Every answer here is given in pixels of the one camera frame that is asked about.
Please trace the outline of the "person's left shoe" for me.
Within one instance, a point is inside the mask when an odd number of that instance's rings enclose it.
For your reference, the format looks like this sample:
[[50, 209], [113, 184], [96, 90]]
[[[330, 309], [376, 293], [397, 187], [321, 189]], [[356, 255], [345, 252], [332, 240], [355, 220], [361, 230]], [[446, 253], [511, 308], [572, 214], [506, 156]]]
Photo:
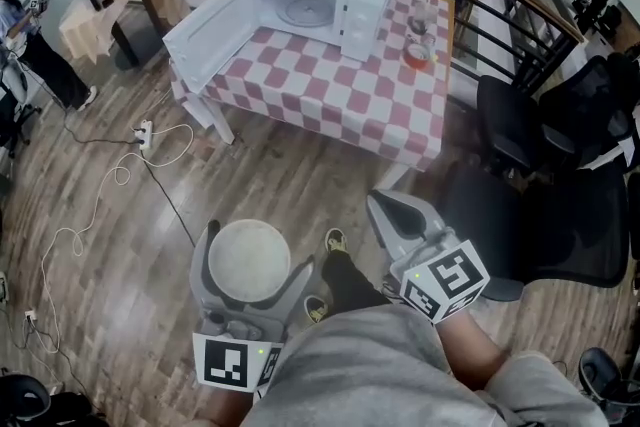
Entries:
[[306, 315], [313, 323], [319, 323], [328, 315], [328, 304], [324, 299], [315, 295], [308, 295], [303, 301]]

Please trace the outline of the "person's black trousers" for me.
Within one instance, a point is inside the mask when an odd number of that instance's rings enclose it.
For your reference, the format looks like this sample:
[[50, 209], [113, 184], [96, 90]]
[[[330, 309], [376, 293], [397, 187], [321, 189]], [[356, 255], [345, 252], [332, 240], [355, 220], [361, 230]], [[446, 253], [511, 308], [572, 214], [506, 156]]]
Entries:
[[321, 274], [332, 297], [328, 316], [391, 303], [355, 266], [346, 251], [330, 251]]

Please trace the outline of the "person's right shoe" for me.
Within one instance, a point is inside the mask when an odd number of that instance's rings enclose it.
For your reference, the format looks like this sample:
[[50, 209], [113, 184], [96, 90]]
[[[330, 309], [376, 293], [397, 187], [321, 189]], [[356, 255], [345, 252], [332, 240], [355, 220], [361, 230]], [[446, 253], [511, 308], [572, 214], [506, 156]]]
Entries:
[[332, 252], [347, 253], [347, 239], [344, 232], [338, 228], [331, 228], [325, 235], [325, 248], [331, 254]]

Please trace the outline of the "white power strip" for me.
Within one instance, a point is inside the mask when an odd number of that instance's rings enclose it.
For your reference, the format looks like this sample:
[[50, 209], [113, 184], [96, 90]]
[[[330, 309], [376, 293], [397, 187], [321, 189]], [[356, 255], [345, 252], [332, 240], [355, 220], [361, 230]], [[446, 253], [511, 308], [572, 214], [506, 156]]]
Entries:
[[149, 120], [143, 120], [138, 128], [133, 129], [134, 137], [138, 141], [139, 149], [141, 151], [149, 150], [151, 148], [151, 141], [153, 135], [153, 123]]

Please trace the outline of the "person's shoe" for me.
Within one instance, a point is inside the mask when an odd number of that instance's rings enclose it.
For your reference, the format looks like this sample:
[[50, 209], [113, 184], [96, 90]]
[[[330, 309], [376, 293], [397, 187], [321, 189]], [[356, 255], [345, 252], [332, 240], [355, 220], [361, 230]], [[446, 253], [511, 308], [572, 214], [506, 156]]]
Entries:
[[313, 323], [319, 323], [328, 315], [328, 304], [324, 299], [315, 295], [308, 295], [303, 301], [306, 315]]
[[332, 252], [347, 253], [347, 239], [344, 232], [338, 228], [331, 228], [325, 235], [325, 248], [331, 254]]

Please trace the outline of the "beige tablecloth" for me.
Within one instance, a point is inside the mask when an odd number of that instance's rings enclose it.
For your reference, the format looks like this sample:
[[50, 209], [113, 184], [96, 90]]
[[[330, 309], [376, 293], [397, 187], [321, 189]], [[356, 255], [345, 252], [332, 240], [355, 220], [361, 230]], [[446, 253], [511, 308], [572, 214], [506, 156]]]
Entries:
[[[114, 42], [113, 25], [131, 0], [114, 0], [107, 8], [95, 11], [91, 3], [74, 0], [59, 23], [62, 42], [74, 59], [88, 57], [93, 63], [107, 55]], [[187, 0], [150, 0], [159, 18], [170, 27], [177, 25], [190, 12]]]

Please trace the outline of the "person's left forearm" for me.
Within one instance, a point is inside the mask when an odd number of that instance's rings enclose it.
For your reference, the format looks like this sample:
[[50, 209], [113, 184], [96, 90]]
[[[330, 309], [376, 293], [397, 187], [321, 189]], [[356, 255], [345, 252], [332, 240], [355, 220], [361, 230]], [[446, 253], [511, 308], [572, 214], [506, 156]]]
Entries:
[[210, 427], [240, 427], [253, 404], [253, 393], [213, 388], [195, 418], [206, 421]]

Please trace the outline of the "red tape roll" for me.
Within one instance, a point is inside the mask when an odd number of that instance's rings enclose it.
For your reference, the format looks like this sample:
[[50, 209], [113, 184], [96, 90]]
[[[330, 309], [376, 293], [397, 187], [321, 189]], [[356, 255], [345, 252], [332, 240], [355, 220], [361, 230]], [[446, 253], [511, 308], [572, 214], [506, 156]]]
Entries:
[[432, 61], [429, 47], [417, 42], [409, 42], [404, 47], [403, 58], [410, 68], [418, 71], [425, 70]]

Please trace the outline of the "red white checkered tablecloth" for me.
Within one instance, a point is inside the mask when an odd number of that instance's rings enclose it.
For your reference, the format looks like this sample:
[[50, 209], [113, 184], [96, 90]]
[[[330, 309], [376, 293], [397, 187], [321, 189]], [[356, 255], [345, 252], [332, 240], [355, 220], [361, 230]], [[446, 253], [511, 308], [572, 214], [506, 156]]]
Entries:
[[[417, 2], [439, 10], [425, 34], [432, 61], [423, 71], [403, 58]], [[171, 64], [173, 95], [205, 129], [227, 129], [220, 109], [227, 104], [423, 171], [442, 146], [454, 11], [453, 0], [390, 0], [365, 62], [334, 45], [260, 28], [199, 93]]]

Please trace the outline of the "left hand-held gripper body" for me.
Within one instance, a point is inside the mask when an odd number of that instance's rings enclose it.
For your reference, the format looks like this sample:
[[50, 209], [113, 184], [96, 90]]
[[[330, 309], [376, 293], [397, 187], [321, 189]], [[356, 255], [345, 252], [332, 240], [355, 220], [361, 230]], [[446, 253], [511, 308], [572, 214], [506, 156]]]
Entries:
[[200, 305], [201, 324], [192, 335], [199, 383], [254, 393], [271, 381], [286, 335], [286, 308], [243, 304], [240, 310], [222, 300]]

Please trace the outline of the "person's grey shirt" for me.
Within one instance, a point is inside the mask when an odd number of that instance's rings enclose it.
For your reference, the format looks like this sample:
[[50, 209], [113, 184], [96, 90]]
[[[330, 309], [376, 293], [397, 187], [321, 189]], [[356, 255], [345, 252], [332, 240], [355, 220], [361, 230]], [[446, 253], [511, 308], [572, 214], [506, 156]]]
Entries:
[[483, 390], [453, 375], [435, 326], [407, 306], [338, 314], [283, 350], [241, 427], [607, 427], [544, 355], [509, 358]]

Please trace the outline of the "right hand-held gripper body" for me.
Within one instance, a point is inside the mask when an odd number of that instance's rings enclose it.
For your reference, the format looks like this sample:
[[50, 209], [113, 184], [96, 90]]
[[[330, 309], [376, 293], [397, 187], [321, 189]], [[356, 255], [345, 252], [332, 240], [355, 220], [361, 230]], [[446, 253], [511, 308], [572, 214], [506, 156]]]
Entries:
[[396, 259], [390, 272], [400, 298], [433, 324], [472, 304], [490, 281], [472, 243], [450, 228], [430, 234]]

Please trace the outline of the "grey round plate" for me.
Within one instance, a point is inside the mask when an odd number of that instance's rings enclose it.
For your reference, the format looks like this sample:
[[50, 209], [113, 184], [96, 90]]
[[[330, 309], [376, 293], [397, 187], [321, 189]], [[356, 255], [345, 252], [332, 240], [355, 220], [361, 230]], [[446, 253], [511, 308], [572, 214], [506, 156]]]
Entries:
[[334, 7], [330, 0], [290, 0], [279, 6], [276, 14], [291, 26], [317, 28], [332, 23]]

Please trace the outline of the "person's right forearm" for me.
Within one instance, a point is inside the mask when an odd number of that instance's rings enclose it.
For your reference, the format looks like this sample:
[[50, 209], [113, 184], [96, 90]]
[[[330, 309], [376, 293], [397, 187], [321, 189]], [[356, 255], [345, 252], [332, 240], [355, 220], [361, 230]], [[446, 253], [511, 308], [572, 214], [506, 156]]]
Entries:
[[483, 390], [509, 358], [468, 310], [442, 320], [435, 328], [453, 375], [473, 391]]

